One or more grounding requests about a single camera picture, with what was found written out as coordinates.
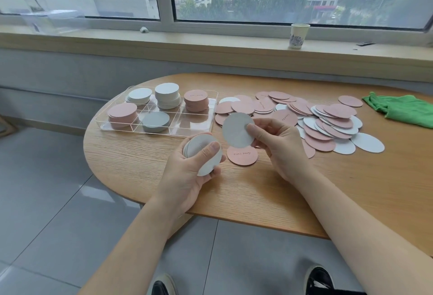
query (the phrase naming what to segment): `table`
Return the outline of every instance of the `table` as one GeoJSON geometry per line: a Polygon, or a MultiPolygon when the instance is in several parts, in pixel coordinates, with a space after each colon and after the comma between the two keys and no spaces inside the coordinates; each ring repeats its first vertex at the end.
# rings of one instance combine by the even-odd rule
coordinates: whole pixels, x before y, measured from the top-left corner
{"type": "MultiPolygon", "coordinates": [[[[218,91],[219,98],[237,94],[254,97],[259,91],[278,90],[317,104],[337,103],[340,95],[361,98],[370,91],[378,95],[411,94],[383,86],[215,73],[183,73],[140,85],[165,82],[179,84],[181,95],[187,90],[204,89],[218,91]]],[[[417,93],[417,97],[433,102],[426,95],[417,93]]],[[[433,131],[386,120],[366,104],[357,111],[364,123],[362,131],[379,138],[385,151],[372,154],[357,149],[349,156],[318,151],[311,159],[313,164],[361,207],[433,256],[433,131]]],[[[221,127],[214,123],[212,133],[225,152],[228,145],[221,127]]],[[[145,203],[158,185],[169,155],[182,139],[104,132],[93,119],[84,136],[84,153],[92,172],[108,188],[145,203]]],[[[252,166],[240,167],[230,161],[221,166],[221,177],[203,185],[189,213],[328,237],[302,196],[273,170],[263,150],[252,166]]]]}

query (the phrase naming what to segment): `person's right hand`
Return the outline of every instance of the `person's right hand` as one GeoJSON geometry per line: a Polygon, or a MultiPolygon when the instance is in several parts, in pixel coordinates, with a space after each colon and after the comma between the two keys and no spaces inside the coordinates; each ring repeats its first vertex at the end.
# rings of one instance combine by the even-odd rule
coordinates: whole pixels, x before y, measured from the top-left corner
{"type": "Polygon", "coordinates": [[[255,138],[252,146],[266,150],[281,177],[296,186],[300,178],[311,173],[313,166],[296,127],[272,118],[254,118],[254,123],[247,125],[247,132],[255,138]]]}

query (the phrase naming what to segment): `acrylic organizer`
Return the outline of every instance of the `acrylic organizer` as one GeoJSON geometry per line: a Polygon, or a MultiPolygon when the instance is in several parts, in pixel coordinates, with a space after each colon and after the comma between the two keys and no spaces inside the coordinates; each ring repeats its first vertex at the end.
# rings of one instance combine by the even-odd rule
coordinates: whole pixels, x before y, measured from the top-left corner
{"type": "Polygon", "coordinates": [[[212,124],[214,122],[214,111],[217,104],[218,92],[204,90],[209,99],[208,108],[200,112],[188,111],[185,107],[185,101],[183,100],[183,93],[181,93],[182,101],[180,106],[173,109],[161,109],[157,105],[155,98],[155,88],[150,86],[131,86],[126,91],[118,95],[114,101],[107,106],[100,114],[95,118],[96,123],[103,131],[112,132],[129,132],[129,133],[141,133],[141,134],[160,134],[160,135],[173,135],[188,137],[203,132],[210,132],[212,124]],[[124,103],[129,92],[139,89],[149,88],[153,91],[150,97],[150,101],[145,105],[140,105],[137,109],[138,117],[132,124],[119,125],[116,123],[116,127],[113,128],[112,123],[109,122],[108,111],[115,105],[124,103]],[[143,128],[142,120],[153,111],[162,111],[169,115],[170,121],[168,126],[164,127],[164,130],[158,133],[146,131],[143,128]]]}

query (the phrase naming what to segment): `gray tile floor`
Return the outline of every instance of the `gray tile floor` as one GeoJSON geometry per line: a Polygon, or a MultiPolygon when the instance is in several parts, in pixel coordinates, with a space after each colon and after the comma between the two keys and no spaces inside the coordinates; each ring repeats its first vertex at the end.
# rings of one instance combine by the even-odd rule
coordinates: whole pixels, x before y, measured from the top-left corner
{"type": "MultiPolygon", "coordinates": [[[[92,176],[82,141],[34,128],[0,139],[1,295],[76,294],[138,214],[92,176]]],[[[362,289],[330,241],[205,217],[167,243],[155,275],[180,295],[301,295],[309,262],[362,289]]]]}

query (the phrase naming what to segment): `white paper cup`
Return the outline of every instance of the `white paper cup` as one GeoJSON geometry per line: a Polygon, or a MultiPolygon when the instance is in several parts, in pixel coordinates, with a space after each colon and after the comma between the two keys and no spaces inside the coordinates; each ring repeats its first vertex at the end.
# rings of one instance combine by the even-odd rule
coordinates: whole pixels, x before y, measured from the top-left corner
{"type": "Polygon", "coordinates": [[[310,28],[309,24],[292,24],[290,30],[289,47],[300,49],[310,28]]]}

